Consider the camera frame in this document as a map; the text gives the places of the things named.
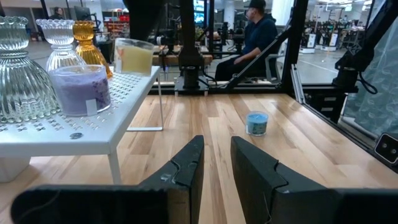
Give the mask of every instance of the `small blue candle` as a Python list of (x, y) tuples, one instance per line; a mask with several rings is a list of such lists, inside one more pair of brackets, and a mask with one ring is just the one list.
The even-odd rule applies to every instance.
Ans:
[(253, 136), (265, 135), (268, 115), (260, 111), (252, 111), (246, 116), (246, 133)]

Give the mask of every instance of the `amber glass vase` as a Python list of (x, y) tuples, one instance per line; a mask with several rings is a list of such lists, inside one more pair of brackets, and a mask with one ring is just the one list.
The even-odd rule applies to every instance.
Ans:
[(84, 59), (88, 65), (104, 65), (107, 78), (112, 77), (112, 71), (102, 53), (93, 45), (94, 22), (76, 21), (73, 25), (73, 36), (79, 42), (76, 53)]

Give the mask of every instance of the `wooden table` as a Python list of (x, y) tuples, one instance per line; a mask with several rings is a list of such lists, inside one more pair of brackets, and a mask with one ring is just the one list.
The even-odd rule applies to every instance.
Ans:
[[(269, 115), (267, 134), (244, 130), (251, 110)], [(327, 187), (397, 188), (398, 175), (287, 95), (164, 97), (165, 130), (126, 133), (118, 145), (124, 184), (138, 184), (195, 135), (205, 137), (200, 223), (245, 223), (231, 167), (231, 136), (241, 136), (291, 169)], [(158, 96), (148, 96), (132, 122), (160, 124)], [(112, 184), (106, 156), (34, 157), (9, 184), (0, 184), (0, 220), (27, 187), (39, 184)]]
[[(164, 46), (155, 46), (154, 52), (159, 52)], [(178, 52), (180, 51), (181, 47), (180, 46), (175, 46), (174, 47), (174, 52), (176, 52), (176, 55), (168, 55), (166, 56), (165, 63), (167, 66), (178, 66)], [(208, 52), (207, 47), (201, 46), (201, 52)], [(213, 56), (212, 55), (204, 55), (203, 58), (205, 59), (205, 65), (210, 65), (211, 62), (213, 61)], [(162, 59), (159, 55), (154, 55), (152, 58), (152, 65), (154, 66), (162, 66)]]

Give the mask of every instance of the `white shelf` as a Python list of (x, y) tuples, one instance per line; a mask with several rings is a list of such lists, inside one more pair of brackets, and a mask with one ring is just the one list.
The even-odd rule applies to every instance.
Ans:
[[(50, 117), (0, 124), (0, 157), (77, 156), (110, 154), (126, 132), (141, 103), (159, 76), (114, 74), (109, 80), (111, 107), (96, 116)], [(71, 135), (81, 135), (72, 139)]]

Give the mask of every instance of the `person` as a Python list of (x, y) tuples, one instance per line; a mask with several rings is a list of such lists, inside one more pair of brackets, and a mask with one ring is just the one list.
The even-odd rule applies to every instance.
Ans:
[[(242, 55), (231, 58), (217, 65), (215, 79), (228, 81), (233, 74), (240, 73), (251, 63), (265, 48), (268, 47), (278, 34), (275, 19), (271, 14), (265, 14), (265, 0), (252, 0), (246, 17), (249, 24), (244, 30), (244, 48)], [(259, 58), (248, 71), (266, 69), (265, 56)]]
[(62, 14), (63, 14), (62, 8), (55, 7), (54, 15), (50, 16), (50, 19), (63, 19)]

